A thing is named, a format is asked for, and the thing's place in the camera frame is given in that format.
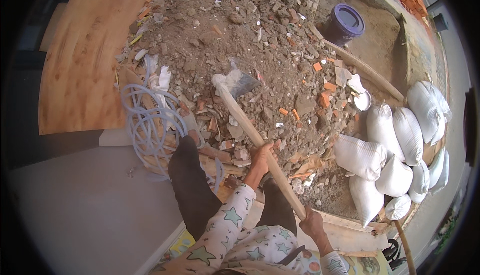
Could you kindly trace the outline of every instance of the gray floor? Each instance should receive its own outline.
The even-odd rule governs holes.
[[[424,0],[428,6],[436,0]],[[467,68],[464,47],[460,42],[459,32],[446,7],[441,7],[433,15],[442,13],[449,23],[449,30],[441,32],[444,44],[448,73],[449,94],[448,101],[454,117],[448,123],[446,149],[450,154],[450,177],[447,187],[435,196],[427,196],[415,217],[405,230],[411,248],[415,265],[418,267],[436,247],[435,236],[448,208],[457,194],[460,198],[465,195],[466,183],[470,167],[465,163],[465,149],[463,145],[463,111],[465,92],[470,87],[469,71]],[[406,263],[394,271],[394,274],[407,274]]]

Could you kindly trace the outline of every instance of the sandbag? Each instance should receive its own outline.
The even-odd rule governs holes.
[[[380,177],[375,181],[375,186],[382,194],[390,197],[404,195],[412,184],[412,169],[402,164],[396,155],[387,162],[380,172]]]
[[[430,166],[428,167],[428,171],[430,173],[430,181],[428,188],[433,188],[435,184],[438,182],[438,178],[440,178],[441,171],[444,168],[444,158],[445,158],[445,147],[441,148],[440,151],[435,155],[433,161],[431,162]]]
[[[365,228],[383,207],[384,195],[377,190],[375,182],[367,181],[357,175],[350,177],[348,185],[360,222]]]
[[[417,194],[425,194],[428,192],[428,188],[430,187],[430,172],[427,164],[425,164],[422,159],[420,160],[419,165],[414,165],[412,167],[412,171],[413,180],[410,188],[413,188]]]
[[[405,155],[405,163],[419,164],[423,156],[423,138],[420,124],[413,112],[406,107],[397,107],[393,114],[393,128]]]
[[[380,177],[380,171],[387,159],[387,150],[381,144],[343,134],[339,134],[333,144],[333,151],[335,161],[340,167],[368,181],[375,181]]]
[[[427,91],[437,99],[440,110],[444,114],[445,122],[450,122],[453,114],[450,110],[450,107],[448,106],[447,101],[445,100],[445,97],[442,95],[442,92],[431,82],[422,81],[422,84],[427,89]]]
[[[402,148],[396,139],[393,128],[392,110],[388,104],[373,105],[367,115],[367,136],[369,142],[377,142],[395,154],[400,161],[405,161]]]
[[[410,210],[412,201],[408,194],[401,197],[396,197],[388,202],[385,206],[385,215],[390,220],[399,220],[405,217],[406,213]]]
[[[435,144],[438,143],[439,140],[441,140],[444,134],[445,134],[445,118],[442,117],[438,122],[437,132],[435,132],[434,136],[430,141],[430,146],[435,146]]]
[[[412,200],[412,202],[415,202],[415,203],[420,203],[420,202],[422,202],[423,199],[425,199],[425,196],[427,195],[427,193],[419,194],[419,193],[415,192],[415,191],[413,190],[413,184],[410,186],[410,189],[409,189],[408,194],[409,194],[410,199]]]
[[[437,184],[430,189],[430,194],[434,195],[438,193],[442,188],[447,186],[448,183],[448,168],[450,167],[450,155],[445,150],[445,158],[443,159],[443,170],[440,178],[438,178]]]
[[[420,124],[423,141],[429,143],[438,130],[440,120],[444,118],[438,102],[419,81],[406,93],[411,111]]]

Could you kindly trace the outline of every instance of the black pants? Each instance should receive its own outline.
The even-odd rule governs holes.
[[[168,169],[185,226],[197,241],[222,202],[207,184],[205,172],[200,167],[197,147],[190,136],[180,140]],[[264,183],[263,189],[265,208],[257,226],[280,225],[297,236],[293,210],[272,178]]]

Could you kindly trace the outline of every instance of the star-patterned sleeve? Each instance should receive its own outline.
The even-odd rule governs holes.
[[[207,223],[205,233],[186,252],[152,274],[212,274],[233,248],[256,194],[241,183]]]
[[[321,273],[323,275],[348,274],[337,251],[332,251],[320,259]]]

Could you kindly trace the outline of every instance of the dirt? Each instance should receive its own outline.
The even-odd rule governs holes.
[[[191,102],[202,135],[209,136],[208,145],[218,148],[221,141],[232,140],[233,134],[235,147],[227,150],[232,154],[238,149],[249,149],[252,143],[241,130],[236,130],[235,124],[228,124],[228,110],[215,96],[211,78],[216,73],[227,74],[232,68],[231,58],[237,68],[254,77],[258,70],[264,86],[240,96],[237,102],[264,139],[275,141],[278,162],[286,176],[294,175],[314,156],[325,163],[308,170],[307,173],[318,175],[310,187],[297,188],[299,199],[326,212],[357,218],[346,170],[338,167],[331,155],[339,133],[357,134],[365,139],[362,125],[365,113],[359,113],[353,105],[352,90],[348,86],[337,87],[330,94],[329,106],[322,107],[320,94],[326,91],[325,82],[335,84],[335,67],[327,61],[321,64],[320,71],[315,71],[313,64],[337,57],[307,29],[308,18],[302,20],[297,16],[297,23],[289,23],[292,18],[288,8],[307,16],[308,1],[152,0],[147,6],[151,7],[153,17],[144,20],[148,31],[129,45],[135,39],[135,34],[131,34],[123,56],[116,58],[122,65],[133,68],[142,79],[145,70],[141,62],[133,60],[141,49],[148,49],[148,54],[158,59],[159,67],[169,66],[172,78],[168,91]],[[321,0],[318,20],[326,17],[339,1]],[[386,77],[393,76],[391,48],[398,35],[396,20],[391,20],[386,11],[369,8],[358,0],[341,1],[359,9],[367,24],[372,24],[362,38],[349,44],[348,50],[384,72]],[[386,98],[392,107],[401,105],[367,80],[362,82],[371,92],[373,103],[379,104]],[[281,114],[280,108],[288,114]],[[298,120],[294,109],[299,114]],[[209,128],[211,117],[216,119],[219,132]],[[329,183],[321,187],[326,178]]]

